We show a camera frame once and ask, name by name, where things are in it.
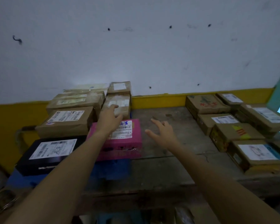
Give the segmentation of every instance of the forearm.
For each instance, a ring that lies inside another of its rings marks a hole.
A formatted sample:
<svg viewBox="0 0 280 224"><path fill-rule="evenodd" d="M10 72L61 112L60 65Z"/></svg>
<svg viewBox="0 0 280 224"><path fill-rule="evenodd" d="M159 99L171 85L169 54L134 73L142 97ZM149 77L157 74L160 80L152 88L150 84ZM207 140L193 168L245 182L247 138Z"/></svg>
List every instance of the forearm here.
<svg viewBox="0 0 280 224"><path fill-rule="evenodd" d="M170 150L183 164L222 224L280 223L280 215L231 178L203 158L182 146Z"/></svg>
<svg viewBox="0 0 280 224"><path fill-rule="evenodd" d="M70 223L108 134L96 132L31 192L6 224Z"/></svg>

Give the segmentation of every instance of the yellow painted wall base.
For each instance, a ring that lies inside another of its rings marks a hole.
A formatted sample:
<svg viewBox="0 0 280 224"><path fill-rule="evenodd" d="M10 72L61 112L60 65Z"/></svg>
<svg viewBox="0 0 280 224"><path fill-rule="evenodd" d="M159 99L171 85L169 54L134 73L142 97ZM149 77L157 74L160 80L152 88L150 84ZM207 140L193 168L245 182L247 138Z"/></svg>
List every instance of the yellow painted wall base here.
<svg viewBox="0 0 280 224"><path fill-rule="evenodd" d="M230 91L246 103L266 103L273 88ZM160 94L135 96L132 98L132 109L184 106L189 94ZM45 110L48 101L0 105L0 165L11 173L21 155L15 144L15 132L23 126L38 125L47 118ZM24 135L28 145L38 139L35 132Z"/></svg>

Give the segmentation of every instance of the hand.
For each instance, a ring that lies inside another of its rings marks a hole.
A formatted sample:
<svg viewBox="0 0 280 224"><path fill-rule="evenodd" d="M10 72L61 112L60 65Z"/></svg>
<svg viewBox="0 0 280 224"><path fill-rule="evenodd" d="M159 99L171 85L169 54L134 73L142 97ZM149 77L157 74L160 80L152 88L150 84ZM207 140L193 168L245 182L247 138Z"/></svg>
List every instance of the hand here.
<svg viewBox="0 0 280 224"><path fill-rule="evenodd" d="M117 107L118 105L111 105L109 108L101 111L98 124L96 126L97 132L103 132L110 135L119 127L123 115L120 114L118 117L115 117L114 109Z"/></svg>
<svg viewBox="0 0 280 224"><path fill-rule="evenodd" d="M172 151L176 147L180 146L178 139L173 132L172 126L167 122L160 122L159 120L151 119L151 121L157 125L160 130L160 135L156 135L151 130L145 130L145 133L150 136L160 146L165 147L169 151Z"/></svg>

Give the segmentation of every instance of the wall hook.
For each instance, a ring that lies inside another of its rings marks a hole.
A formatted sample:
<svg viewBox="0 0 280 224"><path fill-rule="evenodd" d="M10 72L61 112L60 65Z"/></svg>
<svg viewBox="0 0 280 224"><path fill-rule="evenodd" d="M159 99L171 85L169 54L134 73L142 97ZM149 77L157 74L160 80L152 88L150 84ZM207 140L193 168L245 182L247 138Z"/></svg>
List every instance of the wall hook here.
<svg viewBox="0 0 280 224"><path fill-rule="evenodd" d="M13 40L18 41L20 45L22 44L22 39L20 39L20 38L19 39L15 39L14 35L12 36L12 38L13 38Z"/></svg>

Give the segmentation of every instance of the person's left hand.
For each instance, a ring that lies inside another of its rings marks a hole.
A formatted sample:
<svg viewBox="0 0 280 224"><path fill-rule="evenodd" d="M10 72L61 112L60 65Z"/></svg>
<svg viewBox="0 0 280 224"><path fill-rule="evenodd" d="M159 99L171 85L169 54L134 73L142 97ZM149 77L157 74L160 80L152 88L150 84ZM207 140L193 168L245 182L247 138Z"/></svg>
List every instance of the person's left hand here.
<svg viewBox="0 0 280 224"><path fill-rule="evenodd" d="M115 117L114 109L117 107L118 105L111 105L109 108L101 111L98 123L96 125L97 132L103 132L110 135L119 127L123 115L120 114L118 117Z"/></svg>

